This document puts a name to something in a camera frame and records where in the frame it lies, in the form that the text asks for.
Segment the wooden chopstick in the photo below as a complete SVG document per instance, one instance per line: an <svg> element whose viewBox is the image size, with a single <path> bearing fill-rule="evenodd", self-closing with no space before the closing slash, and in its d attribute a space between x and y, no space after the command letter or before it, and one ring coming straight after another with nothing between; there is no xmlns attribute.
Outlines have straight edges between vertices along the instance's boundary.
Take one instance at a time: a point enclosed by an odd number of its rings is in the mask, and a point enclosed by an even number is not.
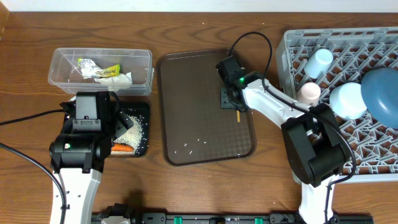
<svg viewBox="0 0 398 224"><path fill-rule="evenodd" d="M236 111L236 115L237 115L237 122L240 123L241 119L240 119L240 112L237 110Z"/></svg>

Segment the foil snack wrapper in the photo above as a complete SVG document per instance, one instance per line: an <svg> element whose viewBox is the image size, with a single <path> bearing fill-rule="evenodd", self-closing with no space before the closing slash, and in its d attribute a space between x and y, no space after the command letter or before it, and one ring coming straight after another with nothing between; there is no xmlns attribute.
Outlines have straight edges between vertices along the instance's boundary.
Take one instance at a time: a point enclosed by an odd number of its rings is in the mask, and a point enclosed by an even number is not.
<svg viewBox="0 0 398 224"><path fill-rule="evenodd" d="M97 64L88 58L79 58L77 64L80 68L81 75L84 79L87 78L99 78L95 75L95 71L101 70L102 68L97 66Z"/></svg>

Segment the white napkin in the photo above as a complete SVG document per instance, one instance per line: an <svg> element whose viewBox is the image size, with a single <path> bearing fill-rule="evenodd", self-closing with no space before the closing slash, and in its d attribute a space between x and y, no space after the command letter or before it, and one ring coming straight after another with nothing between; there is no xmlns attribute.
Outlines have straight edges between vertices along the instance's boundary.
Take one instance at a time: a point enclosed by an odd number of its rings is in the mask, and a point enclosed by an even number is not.
<svg viewBox="0 0 398 224"><path fill-rule="evenodd" d="M120 73L118 76L110 78L95 78L95 82L106 85L109 91L117 92L120 89L125 89L132 85L132 73Z"/></svg>

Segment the light blue cup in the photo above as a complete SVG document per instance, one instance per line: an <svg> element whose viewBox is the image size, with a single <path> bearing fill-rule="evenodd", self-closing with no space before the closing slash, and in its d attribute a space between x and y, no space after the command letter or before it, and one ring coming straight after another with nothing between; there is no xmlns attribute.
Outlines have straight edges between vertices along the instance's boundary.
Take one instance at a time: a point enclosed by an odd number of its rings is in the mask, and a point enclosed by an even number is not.
<svg viewBox="0 0 398 224"><path fill-rule="evenodd" d="M307 61L304 72L312 79L317 79L327 72L333 62L333 54L328 49L318 49Z"/></svg>

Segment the light blue small bowl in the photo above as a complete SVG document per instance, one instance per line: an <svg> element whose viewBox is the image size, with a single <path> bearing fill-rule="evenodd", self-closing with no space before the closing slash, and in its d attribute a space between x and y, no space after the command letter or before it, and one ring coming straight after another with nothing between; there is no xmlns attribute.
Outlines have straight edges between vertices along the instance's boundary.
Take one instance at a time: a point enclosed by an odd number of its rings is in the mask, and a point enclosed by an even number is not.
<svg viewBox="0 0 398 224"><path fill-rule="evenodd" d="M343 119L358 119L367 111L359 83L345 83L330 93L330 107Z"/></svg>

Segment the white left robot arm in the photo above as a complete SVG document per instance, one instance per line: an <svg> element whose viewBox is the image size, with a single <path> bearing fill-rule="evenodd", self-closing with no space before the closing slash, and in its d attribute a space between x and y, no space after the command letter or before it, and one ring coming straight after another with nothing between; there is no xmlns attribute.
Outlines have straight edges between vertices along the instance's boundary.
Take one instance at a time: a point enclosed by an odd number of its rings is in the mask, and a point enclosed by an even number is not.
<svg viewBox="0 0 398 224"><path fill-rule="evenodd" d="M113 91L78 92L63 102L60 134L49 147L53 183L51 223L90 223L104 161L114 140L134 123Z"/></svg>

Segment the orange carrot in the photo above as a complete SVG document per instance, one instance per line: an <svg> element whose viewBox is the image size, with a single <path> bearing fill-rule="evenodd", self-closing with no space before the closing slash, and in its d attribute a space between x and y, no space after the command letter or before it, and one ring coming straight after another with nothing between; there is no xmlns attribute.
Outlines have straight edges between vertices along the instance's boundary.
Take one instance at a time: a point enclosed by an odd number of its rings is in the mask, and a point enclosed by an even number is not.
<svg viewBox="0 0 398 224"><path fill-rule="evenodd" d="M111 148L112 152L133 152L134 148L124 144L115 143Z"/></svg>

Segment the pink cup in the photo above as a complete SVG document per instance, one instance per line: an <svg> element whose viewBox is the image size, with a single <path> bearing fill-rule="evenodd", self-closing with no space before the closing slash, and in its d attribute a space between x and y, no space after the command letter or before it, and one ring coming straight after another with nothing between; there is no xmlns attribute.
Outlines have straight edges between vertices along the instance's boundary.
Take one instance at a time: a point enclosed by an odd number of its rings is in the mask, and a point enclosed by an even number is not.
<svg viewBox="0 0 398 224"><path fill-rule="evenodd" d="M297 92L297 100L301 103L316 106L321 94L320 87L314 82L304 84Z"/></svg>

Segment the dark blue bowl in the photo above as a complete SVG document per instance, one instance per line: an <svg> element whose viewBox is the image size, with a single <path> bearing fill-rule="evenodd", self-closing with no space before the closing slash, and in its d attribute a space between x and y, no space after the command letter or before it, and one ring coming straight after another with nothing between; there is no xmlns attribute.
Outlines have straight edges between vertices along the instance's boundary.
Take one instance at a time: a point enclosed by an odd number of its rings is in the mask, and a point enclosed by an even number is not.
<svg viewBox="0 0 398 224"><path fill-rule="evenodd" d="M373 118L397 129L397 70L377 68L369 71L362 79L361 94Z"/></svg>

